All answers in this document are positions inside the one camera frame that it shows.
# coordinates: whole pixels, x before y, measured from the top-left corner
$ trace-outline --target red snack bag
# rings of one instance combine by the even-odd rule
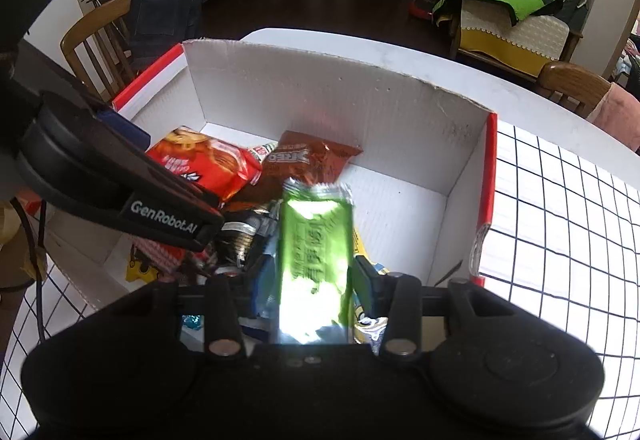
[[[243,149],[225,141],[178,127],[146,154],[172,173],[195,182],[226,201],[248,182],[260,178],[260,157],[274,145]]]
[[[257,184],[246,185],[224,207],[238,211],[282,197],[282,184],[295,178],[306,184],[334,183],[349,158],[362,153],[344,144],[294,131],[285,131],[276,149],[262,164]]]
[[[175,272],[184,264],[188,256],[203,265],[216,260],[215,253],[209,246],[205,247],[203,251],[191,252],[178,246],[165,245],[144,237],[132,236],[132,242],[137,252],[145,256],[152,266],[165,274],[164,280],[174,279]]]

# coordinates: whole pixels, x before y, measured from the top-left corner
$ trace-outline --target wooden chair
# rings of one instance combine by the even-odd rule
[[[116,26],[115,23],[118,22],[121,35],[127,39],[129,38],[129,31],[124,23],[122,17],[129,12],[131,6],[131,0],[111,0],[107,3],[98,6],[95,10],[92,10],[87,15],[82,17],[76,24],[74,24],[70,30],[65,34],[60,41],[60,49],[62,50],[62,54],[65,56],[66,61],[69,63],[69,66],[76,74],[84,85],[91,91],[95,93],[97,96],[100,96],[100,92],[94,86],[94,83],[89,78],[84,66],[80,62],[78,58],[78,54],[76,54],[76,48],[82,44],[84,49],[86,50],[89,58],[91,59],[92,65],[94,65],[95,71],[98,73],[100,80],[104,84],[104,88],[108,93],[109,98],[106,100],[111,100],[115,97],[124,87],[129,84],[135,77],[133,71],[131,70],[131,66],[127,61],[127,57],[122,50],[122,46],[118,41],[118,35],[116,34]],[[104,29],[106,32],[107,38],[113,46],[113,50],[119,60],[119,69],[114,60],[111,58],[111,53],[107,49],[107,45],[105,44],[104,39],[100,35],[100,30]],[[95,42],[98,44],[100,48],[100,53],[102,54],[102,58],[104,59],[107,67],[109,68],[109,72],[113,77],[113,84],[109,81],[104,70],[98,62],[97,57],[92,51],[87,39],[91,36],[94,36]]]
[[[569,62],[549,62],[540,71],[534,91],[586,118],[609,87],[611,84],[608,80],[581,66]]]

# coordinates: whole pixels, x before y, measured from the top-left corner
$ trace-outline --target grid pattern surface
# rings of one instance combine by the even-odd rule
[[[638,438],[638,192],[501,121],[495,190],[485,288],[589,344],[605,370],[590,427],[606,439]]]
[[[49,272],[42,285],[42,318],[50,337],[94,310],[47,258]],[[38,344],[35,285],[27,289],[15,318],[14,328],[0,371],[0,438],[21,439],[36,427],[36,419],[20,388],[20,369],[27,354]]]

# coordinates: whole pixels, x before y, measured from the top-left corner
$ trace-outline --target brown oreo bag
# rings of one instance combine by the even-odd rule
[[[344,144],[295,131],[285,131],[262,163],[257,184],[245,185],[224,211],[238,211],[282,197],[282,184],[295,178],[308,185],[334,183],[351,157],[362,153]]]

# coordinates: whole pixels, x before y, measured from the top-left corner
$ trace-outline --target pink cushion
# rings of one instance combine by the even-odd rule
[[[640,102],[618,84],[611,84],[587,120],[632,151],[640,147]]]

